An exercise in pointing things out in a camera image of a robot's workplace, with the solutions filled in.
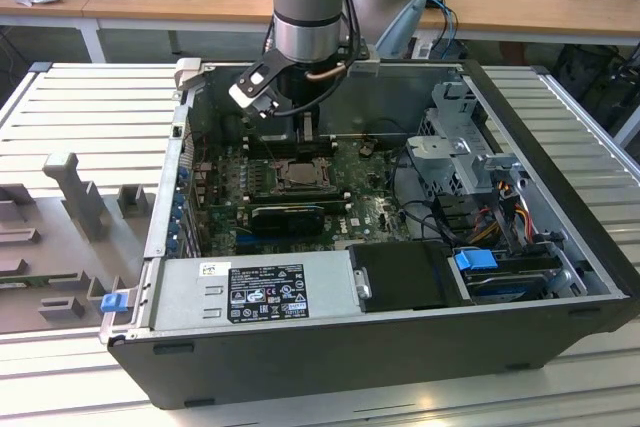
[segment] blue latch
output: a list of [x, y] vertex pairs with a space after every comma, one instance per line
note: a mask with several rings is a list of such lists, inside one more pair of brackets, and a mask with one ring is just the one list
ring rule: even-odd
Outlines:
[[106, 312], [126, 312], [127, 308], [127, 300], [129, 299], [129, 294], [126, 293], [114, 293], [114, 294], [106, 294], [102, 297], [102, 304], [100, 304], [100, 310], [103, 313]]
[[497, 269], [498, 263], [490, 250], [463, 250], [454, 257], [458, 269]]

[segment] white desk leg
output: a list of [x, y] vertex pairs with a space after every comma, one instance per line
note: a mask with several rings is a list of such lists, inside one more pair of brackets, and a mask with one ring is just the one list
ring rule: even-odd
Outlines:
[[636, 110], [631, 114], [631, 117], [627, 119], [622, 128], [615, 135], [613, 140], [625, 148], [629, 145], [629, 142], [633, 140], [636, 134], [640, 131], [640, 105], [636, 107]]
[[107, 58], [102, 50], [102, 44], [100, 43], [100, 26], [96, 19], [79, 19], [78, 27], [84, 44], [89, 52], [89, 57], [93, 63], [106, 63]]

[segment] robotic arm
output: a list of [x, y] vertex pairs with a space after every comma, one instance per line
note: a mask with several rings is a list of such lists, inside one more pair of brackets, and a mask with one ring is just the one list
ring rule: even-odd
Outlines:
[[[340, 49], [343, 20], [349, 27], [346, 52]], [[263, 118], [316, 107], [338, 88], [360, 53], [353, 0], [274, 0], [273, 32], [274, 48], [229, 90], [241, 108], [252, 107]], [[283, 100], [291, 105], [281, 105]]]

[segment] metal bracket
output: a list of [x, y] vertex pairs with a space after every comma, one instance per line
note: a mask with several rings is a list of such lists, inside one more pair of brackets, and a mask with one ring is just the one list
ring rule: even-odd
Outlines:
[[176, 82], [176, 89], [180, 92], [189, 90], [202, 82], [202, 74], [215, 70], [215, 66], [210, 63], [202, 63], [202, 59], [188, 57], [178, 60], [173, 79]]

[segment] black plastic cover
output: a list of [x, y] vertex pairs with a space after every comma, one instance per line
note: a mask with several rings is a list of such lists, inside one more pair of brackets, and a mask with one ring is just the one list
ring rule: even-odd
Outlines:
[[386, 242], [349, 247], [354, 270], [366, 272], [372, 296], [364, 312], [422, 310], [461, 305], [447, 248], [435, 242]]

